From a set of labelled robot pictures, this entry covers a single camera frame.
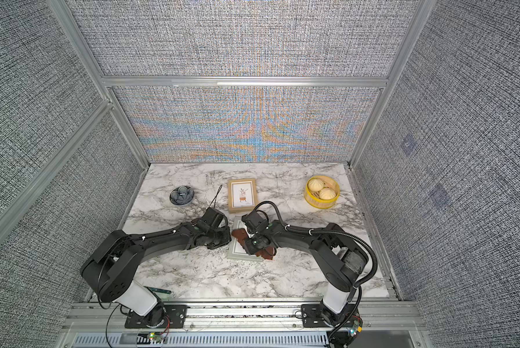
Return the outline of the light wood picture frame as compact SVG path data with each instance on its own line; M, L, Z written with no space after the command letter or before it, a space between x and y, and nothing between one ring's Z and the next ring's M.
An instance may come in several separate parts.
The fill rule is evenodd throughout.
M230 213L251 211L258 203L254 178L235 179L228 182L228 210Z

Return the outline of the white steamed bun back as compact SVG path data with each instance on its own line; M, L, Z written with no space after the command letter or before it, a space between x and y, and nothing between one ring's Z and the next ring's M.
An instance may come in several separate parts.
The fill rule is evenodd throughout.
M325 188L325 182L320 178L312 178L308 182L308 188L310 192L320 192L323 188Z

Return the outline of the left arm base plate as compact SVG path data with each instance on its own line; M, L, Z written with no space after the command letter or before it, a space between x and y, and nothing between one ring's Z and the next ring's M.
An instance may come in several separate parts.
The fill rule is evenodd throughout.
M187 316L184 304L167 305L158 303L146 316L130 310L125 321L125 329L182 329Z

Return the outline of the white steamed bun front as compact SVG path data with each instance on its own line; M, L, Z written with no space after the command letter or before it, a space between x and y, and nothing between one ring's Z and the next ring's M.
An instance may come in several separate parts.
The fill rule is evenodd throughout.
M319 191L319 198L321 200L333 200L337 196L334 189L326 187Z

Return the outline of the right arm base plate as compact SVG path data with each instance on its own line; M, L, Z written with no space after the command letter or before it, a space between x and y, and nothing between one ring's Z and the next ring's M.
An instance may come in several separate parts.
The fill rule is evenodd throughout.
M321 304L302 304L300 307L300 318L303 327L312 328L329 328L330 325L322 316L323 306Z

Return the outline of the grey flower shaped dish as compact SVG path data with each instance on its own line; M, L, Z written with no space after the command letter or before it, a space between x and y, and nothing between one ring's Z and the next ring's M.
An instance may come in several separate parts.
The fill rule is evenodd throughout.
M169 200L176 206L183 206L193 201L195 191L190 186L179 186L171 191Z

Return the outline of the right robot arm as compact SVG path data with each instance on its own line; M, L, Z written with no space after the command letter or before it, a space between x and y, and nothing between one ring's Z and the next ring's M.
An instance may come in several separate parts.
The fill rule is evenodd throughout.
M233 236L247 254L266 259L273 258L281 248L309 253L328 282L316 314L328 326L349 321L358 308L351 300L354 295L361 295L361 286L374 277L378 268L374 250L363 239L344 232L334 223L307 229L275 220L262 223L252 235L235 230Z

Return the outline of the grey green picture frame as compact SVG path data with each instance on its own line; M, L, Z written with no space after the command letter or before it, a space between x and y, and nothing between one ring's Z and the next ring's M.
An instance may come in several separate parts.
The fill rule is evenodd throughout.
M233 220L232 224L232 230L237 229L245 229L247 230L245 223L242 222L241 217L237 216ZM249 255L246 253L244 248L241 246L241 244L238 242L237 238L232 236L232 241L229 243L229 251L227 254L227 257L232 260L241 260L241 261L251 261L251 262L262 262L264 259L255 256L255 255Z

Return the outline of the brown microfibre cloth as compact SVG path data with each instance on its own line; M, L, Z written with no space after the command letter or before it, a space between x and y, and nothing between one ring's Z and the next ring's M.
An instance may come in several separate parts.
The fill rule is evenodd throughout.
M274 256L277 254L277 251L274 247L269 246L266 249L262 249L256 252L248 252L246 247L246 241L249 238L248 232L245 229L235 229L232 232L232 237L236 240L235 249L237 253L245 255L247 258L251 258L254 260L273 260Z

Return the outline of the yellow rimmed bamboo steamer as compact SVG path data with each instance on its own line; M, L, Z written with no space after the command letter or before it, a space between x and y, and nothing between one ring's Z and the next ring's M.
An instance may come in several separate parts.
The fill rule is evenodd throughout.
M303 190L303 198L317 209L333 207L338 201L339 195L338 182L325 175L315 175L309 178Z

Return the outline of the white steamed bun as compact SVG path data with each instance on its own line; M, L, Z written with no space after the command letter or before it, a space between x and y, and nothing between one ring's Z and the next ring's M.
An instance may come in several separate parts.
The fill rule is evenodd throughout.
M321 200L333 200L337 196L334 189L326 187L319 191L319 198Z
M308 188L310 192L320 192L323 188L325 188L325 182L320 178L312 178L308 182Z

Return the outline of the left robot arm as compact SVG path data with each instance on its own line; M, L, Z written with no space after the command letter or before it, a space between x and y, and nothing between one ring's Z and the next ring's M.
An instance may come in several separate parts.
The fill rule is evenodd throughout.
M207 227L183 223L147 234L111 232L84 262L82 278L102 302L117 302L141 317L156 311L159 300L134 280L140 264L170 252L207 247L217 249L231 242L229 226Z

